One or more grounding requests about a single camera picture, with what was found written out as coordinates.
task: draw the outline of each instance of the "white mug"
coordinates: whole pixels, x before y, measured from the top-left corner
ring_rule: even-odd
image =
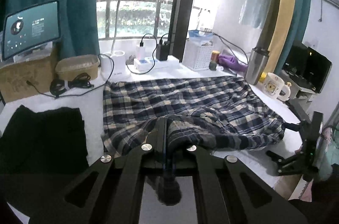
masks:
[[[282,101],[287,101],[291,94],[291,90],[284,80],[273,73],[267,73],[262,91],[267,96],[273,99],[279,98]]]

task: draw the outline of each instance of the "white desk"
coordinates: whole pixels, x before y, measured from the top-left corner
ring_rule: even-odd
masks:
[[[225,73],[220,70],[199,71],[194,72],[180,64],[178,69],[154,69],[145,75],[135,75],[126,79],[126,81],[144,81],[163,78],[195,78],[195,77],[220,77],[232,76],[233,74]],[[104,83],[101,75],[92,81],[95,86]],[[273,100],[266,96],[256,86],[251,86],[252,90],[267,104],[272,110],[277,112],[284,121],[288,123],[299,123],[297,117],[288,109],[288,107],[279,100]],[[68,94],[78,94],[85,92],[83,89],[71,89]],[[11,103],[7,103],[0,114],[0,130],[4,131],[12,114],[20,106],[24,105],[34,112],[43,112],[59,107],[79,108],[85,123],[86,144],[88,150],[88,163],[93,164],[103,154],[103,144],[100,135],[103,133],[103,88],[94,90],[81,97],[65,97],[53,99],[43,95],[36,95],[25,99],[20,99]],[[283,157],[289,157],[294,151],[301,146],[301,138],[298,132],[285,130],[284,139],[276,145],[268,147],[268,149],[276,152]],[[228,154],[236,155],[243,163],[245,163],[254,173],[256,173],[263,181],[271,187],[279,180],[279,177],[273,176],[276,171],[275,164],[266,156],[266,150],[263,151],[216,151],[215,156],[225,157]]]

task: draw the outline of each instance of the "plaid cloth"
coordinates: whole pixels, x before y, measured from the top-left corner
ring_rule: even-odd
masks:
[[[125,155],[167,117],[167,151],[199,145],[259,149],[284,137],[283,119],[240,77],[160,79],[106,84],[104,134],[108,151]]]

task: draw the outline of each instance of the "black monitor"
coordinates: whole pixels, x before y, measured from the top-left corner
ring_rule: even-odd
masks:
[[[302,76],[308,57],[307,46],[301,42],[293,43],[283,69],[297,76]]]
[[[24,51],[59,39],[60,36],[58,1],[23,9],[8,15],[5,19],[2,59],[9,59]]]
[[[310,47],[307,52],[303,77],[315,87],[315,92],[320,93],[332,68],[332,62]]]

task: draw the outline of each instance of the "black cable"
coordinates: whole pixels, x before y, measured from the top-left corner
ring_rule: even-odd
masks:
[[[107,78],[107,80],[105,81],[104,84],[99,85],[99,86],[97,86],[97,87],[95,87],[95,88],[93,88],[93,89],[91,89],[91,90],[89,90],[89,91],[86,91],[86,92],[82,93],[82,94],[68,94],[68,95],[62,95],[62,96],[60,96],[60,94],[65,93],[65,92],[67,91],[67,90],[65,90],[65,89],[58,88],[57,83],[60,83],[61,80],[60,80],[60,81],[56,81],[56,83],[55,83],[55,86],[56,86],[55,91],[56,91],[56,93],[58,92],[57,89],[59,89],[59,91],[60,91],[59,96],[53,96],[53,95],[45,94],[45,93],[42,93],[42,92],[38,91],[38,89],[35,87],[35,85],[32,84],[32,83],[31,83],[30,81],[28,81],[28,80],[26,81],[26,84],[28,84],[28,85],[34,87],[35,90],[36,90],[39,94],[44,95],[44,96],[47,96],[47,97],[51,97],[51,98],[54,98],[54,99],[58,99],[58,98],[62,98],[62,97],[79,97],[79,96],[83,96],[83,95],[85,95],[85,94],[87,94],[87,93],[89,93],[89,92],[91,92],[91,91],[93,91],[93,90],[96,90],[96,89],[98,89],[98,88],[104,86],[104,85],[109,81],[109,79],[111,78],[111,76],[112,76],[112,74],[113,74],[113,70],[114,70],[114,61],[113,61],[113,59],[110,58],[108,55],[105,55],[105,54],[99,54],[99,56],[105,56],[105,57],[108,57],[108,58],[112,61],[113,67],[112,67],[111,74],[109,75],[109,77]],[[93,87],[94,85],[91,84],[91,83],[89,82],[89,80],[90,80],[90,76],[89,76],[87,73],[82,73],[82,74],[78,75],[78,76],[77,76],[73,81],[71,81],[71,82],[74,83],[74,87],[77,87],[77,86],[75,86],[75,85],[79,85],[79,86],[81,85],[81,88],[90,88],[90,87]]]
[[[50,93],[54,96],[59,97],[61,94],[65,93],[67,90],[76,88],[92,88],[94,85],[90,82],[90,75],[87,73],[81,73],[77,75],[72,81],[64,81],[61,79],[54,79],[50,83]]]
[[[226,41],[226,42],[228,42],[229,44],[232,44],[232,45],[235,46],[236,48],[240,49],[241,52],[243,52],[243,54],[245,55],[246,60],[247,60],[247,63],[245,63],[245,62],[239,60],[238,57],[234,55],[233,51],[232,51],[232,54],[237,58],[238,61],[240,61],[240,62],[242,62],[242,63],[244,63],[244,64],[249,64],[249,59],[248,59],[248,57],[247,57],[247,55],[246,55],[246,52],[245,52],[240,46],[234,44],[233,42],[228,41],[227,39],[225,39],[224,37],[222,37],[222,36],[220,36],[220,35],[218,35],[218,34],[216,34],[216,33],[213,33],[213,35],[218,36],[219,39],[221,40],[221,42],[222,42],[226,47],[228,47],[231,51],[232,51],[232,49],[231,49],[227,44],[225,44],[225,43],[223,42],[223,40]]]
[[[322,22],[322,0],[321,0],[321,8],[320,8],[320,19],[319,22]]]
[[[248,59],[248,57],[247,57],[247,54],[246,54],[246,52],[245,52],[240,46],[234,44],[233,42],[228,41],[227,39],[225,39],[224,37],[218,35],[217,33],[214,33],[214,32],[211,32],[211,31],[201,31],[201,30],[199,30],[199,31],[200,31],[200,32],[203,32],[203,33],[212,33],[213,35],[219,37],[219,39],[220,39],[220,41],[223,43],[223,45],[225,45],[225,46],[232,52],[233,56],[236,57],[236,59],[237,59],[239,62],[242,62],[243,64],[249,64],[249,59]],[[245,62],[239,60],[238,57],[234,54],[233,50],[232,50],[226,43],[224,43],[224,41],[226,41],[226,42],[228,42],[229,44],[232,44],[234,47],[240,49],[241,52],[243,52],[243,54],[245,55],[246,60],[247,60],[247,63],[245,63]]]
[[[159,41],[160,45],[162,45],[162,38],[163,38],[164,36],[166,36],[166,35],[168,35],[168,33],[163,34],[163,35],[161,36],[160,41]]]
[[[153,67],[155,66],[154,52],[155,52],[155,50],[157,50],[157,44],[158,44],[157,38],[156,38],[153,34],[151,34],[151,33],[146,33],[146,34],[143,35],[143,37],[141,38],[141,41],[142,41],[142,40],[144,39],[144,37],[147,36],[147,35],[151,35],[151,36],[155,39],[155,49],[153,50],[153,53],[152,53],[152,58],[153,58],[153,62],[154,62],[154,63],[153,63],[153,66],[150,68],[150,70],[148,70],[148,71],[146,71],[146,72],[143,72],[143,73],[136,73],[136,72],[133,72],[132,70],[129,69],[128,65],[126,64],[128,70],[129,70],[131,73],[136,74],[136,75],[144,75],[144,74],[147,74],[147,73],[150,72],[150,71],[153,69]]]
[[[224,43],[224,41],[223,41],[223,39],[222,39],[221,36],[219,36],[219,35],[217,35],[217,34],[216,34],[216,36],[219,37],[219,39],[220,39],[220,41],[223,43],[223,45],[225,45],[225,46],[231,51],[231,53],[233,54],[233,56],[234,56],[239,62],[242,62],[243,64],[248,64],[248,63],[249,63],[249,59],[247,58],[247,55],[246,55],[245,51],[243,51],[243,52],[244,52],[244,55],[245,55],[245,57],[246,57],[247,63],[243,62],[242,60],[239,60],[239,58],[235,55],[235,53],[233,52],[233,50],[232,50],[226,43]]]

